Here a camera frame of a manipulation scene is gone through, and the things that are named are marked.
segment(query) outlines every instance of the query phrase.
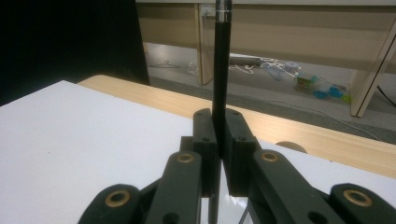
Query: gray floor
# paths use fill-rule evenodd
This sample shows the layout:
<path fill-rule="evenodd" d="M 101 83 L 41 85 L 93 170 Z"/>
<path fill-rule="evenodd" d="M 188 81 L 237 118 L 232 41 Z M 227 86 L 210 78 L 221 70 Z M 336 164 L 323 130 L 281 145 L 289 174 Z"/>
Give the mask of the gray floor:
<path fill-rule="evenodd" d="M 193 72 L 196 50 L 148 44 L 147 63 L 151 85 L 205 99 L 212 98 L 212 86 L 198 84 Z M 353 71 L 321 65 L 298 63 L 302 71 L 345 86 Z M 339 98 L 318 99 L 312 92 L 297 88 L 294 78 L 261 68 L 246 74 L 230 69 L 227 104 L 260 111 L 278 117 L 351 133 L 396 144 L 396 108 L 377 91 L 363 118 L 350 116 L 350 104 Z M 386 75 L 380 83 L 390 99 L 396 101 L 396 75 Z"/>

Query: screw hole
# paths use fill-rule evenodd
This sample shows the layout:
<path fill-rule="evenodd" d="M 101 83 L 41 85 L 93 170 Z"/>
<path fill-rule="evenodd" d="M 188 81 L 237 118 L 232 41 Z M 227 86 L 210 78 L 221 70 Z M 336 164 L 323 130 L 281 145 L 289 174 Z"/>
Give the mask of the screw hole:
<path fill-rule="evenodd" d="M 308 213 L 308 218 L 315 224 L 327 224 L 327 218 L 318 212 Z"/>
<path fill-rule="evenodd" d="M 277 161 L 278 157 L 274 153 L 262 153 L 262 160 L 264 161 Z"/>
<path fill-rule="evenodd" d="M 188 163 L 188 162 L 192 162 L 194 160 L 194 157 L 189 153 L 185 153 L 178 156 L 177 160 L 183 163 Z"/>
<path fill-rule="evenodd" d="M 168 213 L 163 216 L 163 224 L 177 224 L 180 220 L 178 214 Z"/>
<path fill-rule="evenodd" d="M 107 195 L 105 203 L 109 207 L 120 207 L 129 201 L 131 194 L 127 189 L 121 189 L 111 192 Z"/>
<path fill-rule="evenodd" d="M 344 190 L 344 197 L 350 202 L 362 207 L 370 207 L 373 204 L 369 196 L 355 189 Z"/>

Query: metal rod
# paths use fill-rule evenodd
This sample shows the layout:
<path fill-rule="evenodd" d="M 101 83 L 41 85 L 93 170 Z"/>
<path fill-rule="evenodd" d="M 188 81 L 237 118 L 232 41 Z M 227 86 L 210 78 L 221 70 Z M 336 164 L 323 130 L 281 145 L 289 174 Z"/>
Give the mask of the metal rod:
<path fill-rule="evenodd" d="M 224 150 L 225 105 L 227 98 L 228 64 L 230 60 L 231 0 L 216 1 L 215 61 L 213 78 L 212 119 L 219 146 L 219 155 Z"/>

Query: blue object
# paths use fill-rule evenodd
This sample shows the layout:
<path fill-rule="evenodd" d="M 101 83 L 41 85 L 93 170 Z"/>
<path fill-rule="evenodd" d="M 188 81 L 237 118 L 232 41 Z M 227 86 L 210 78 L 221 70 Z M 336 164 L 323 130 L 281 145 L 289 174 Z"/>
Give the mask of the blue object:
<path fill-rule="evenodd" d="M 319 99 L 324 99 L 327 97 L 327 92 L 324 91 L 314 91 L 314 96 L 319 98 Z"/>
<path fill-rule="evenodd" d="M 338 90 L 338 88 L 336 88 L 334 86 L 330 87 L 329 94 L 330 94 L 330 96 L 337 97 L 337 98 L 340 98 L 341 96 L 344 95 L 340 90 Z"/>

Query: white table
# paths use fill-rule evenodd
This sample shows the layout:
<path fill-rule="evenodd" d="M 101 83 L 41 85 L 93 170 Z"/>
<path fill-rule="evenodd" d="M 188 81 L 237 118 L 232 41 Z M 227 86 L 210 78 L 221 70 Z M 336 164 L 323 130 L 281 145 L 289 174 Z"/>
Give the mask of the white table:
<path fill-rule="evenodd" d="M 114 184 L 142 189 L 191 135 L 192 120 L 60 82 L 0 107 L 0 223 L 77 223 Z M 261 141 L 284 153 L 315 187 L 350 182 L 396 206 L 396 180 Z M 227 195 L 219 223 L 237 223 L 246 199 Z M 206 222 L 203 203 L 202 223 Z"/>

